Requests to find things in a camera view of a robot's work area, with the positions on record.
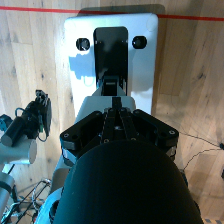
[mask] wood grain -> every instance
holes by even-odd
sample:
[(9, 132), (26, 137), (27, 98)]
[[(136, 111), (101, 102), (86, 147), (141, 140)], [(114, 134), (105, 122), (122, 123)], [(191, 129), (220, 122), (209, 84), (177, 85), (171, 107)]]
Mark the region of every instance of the wood grain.
[[(220, 0), (0, 0), (0, 5), (224, 17)], [(20, 195), (42, 177), (52, 177), (61, 153), (59, 134), (75, 120), (63, 29), (72, 16), (76, 14), (0, 11), (1, 114), (14, 118), (15, 108), (33, 100), (36, 89), (47, 92), (52, 101), (49, 139), (38, 141), (33, 165), (18, 165), (12, 172)], [(153, 115), (183, 134), (214, 144), (224, 141), (223, 36), (223, 22), (159, 19)], [(175, 160), (179, 168), (196, 153), (217, 148), (183, 134)], [(186, 168), (203, 218), (224, 220), (223, 164), (224, 153), (211, 151), (195, 157)]]

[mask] black cable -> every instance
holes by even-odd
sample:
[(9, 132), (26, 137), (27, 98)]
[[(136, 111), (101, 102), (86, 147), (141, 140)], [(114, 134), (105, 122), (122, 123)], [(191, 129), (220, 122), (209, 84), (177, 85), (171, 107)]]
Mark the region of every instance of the black cable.
[(18, 108), (16, 108), (16, 110), (15, 110), (15, 116), (17, 117), (17, 111), (18, 110), (21, 110), (21, 111), (23, 111), (23, 112), (26, 112), (23, 108), (21, 108), (21, 107), (18, 107)]
[(10, 174), (10, 173), (12, 172), (12, 170), (13, 170), (14, 167), (15, 167), (15, 164), (13, 164), (13, 165), (11, 166), (11, 168), (10, 168), (10, 170), (8, 171), (7, 174)]
[[(38, 196), (43, 192), (43, 190), (44, 190), (47, 186), (49, 186), (48, 183), (45, 184), (45, 186), (42, 188), (42, 190), (41, 190), (41, 191), (39, 192), (39, 194), (36, 196), (35, 200), (38, 198)], [(17, 222), (16, 222), (15, 224), (19, 223), (19, 221), (23, 218), (23, 216), (26, 215), (26, 212), (29, 210), (29, 208), (30, 208), (32, 205), (33, 205), (33, 202), (31, 202), (31, 203), (27, 206), (27, 209), (23, 212), (23, 214), (21, 214), (21, 215), (19, 216), (19, 218), (18, 218), (18, 220), (17, 220)]]
[(38, 139), (39, 139), (41, 142), (46, 142), (46, 141), (47, 141), (47, 136), (46, 136), (46, 138), (45, 138), (44, 140), (40, 138), (39, 134), (38, 134), (37, 137), (38, 137)]
[(188, 161), (187, 165), (184, 167), (183, 171), (187, 168), (187, 166), (188, 166), (189, 163), (194, 159), (194, 157), (196, 157), (196, 156), (198, 156), (199, 154), (204, 153), (204, 152), (216, 151), (216, 150), (222, 150), (222, 149), (206, 149), (206, 150), (204, 150), (204, 151), (202, 151), (202, 152), (199, 152), (199, 153), (193, 155), (192, 158)]
[(5, 219), (1, 222), (1, 224), (5, 224), (5, 223), (7, 223), (8, 221), (9, 221), (9, 219), (10, 219), (10, 217), (11, 217), (11, 215), (13, 214), (13, 212), (28, 198), (28, 196), (33, 192), (33, 190), (34, 190), (34, 188), (22, 199), (22, 201), (20, 201), (17, 205), (15, 205), (12, 209), (11, 209), (11, 211), (10, 211), (10, 213), (8, 214), (8, 216), (7, 217), (5, 217)]
[(180, 132), (180, 131), (179, 131), (179, 133), (181, 133), (182, 135), (189, 136), (189, 137), (191, 137), (191, 138), (200, 139), (200, 140), (205, 141), (205, 142), (207, 142), (207, 143), (209, 143), (209, 144), (211, 144), (211, 145), (213, 145), (213, 146), (220, 147), (219, 145), (215, 145), (215, 144), (213, 144), (212, 142), (209, 142), (208, 140), (206, 140), (206, 139), (204, 139), (204, 138), (200, 138), (200, 137), (197, 137), (197, 136), (193, 136), (193, 135), (185, 134), (185, 133)]

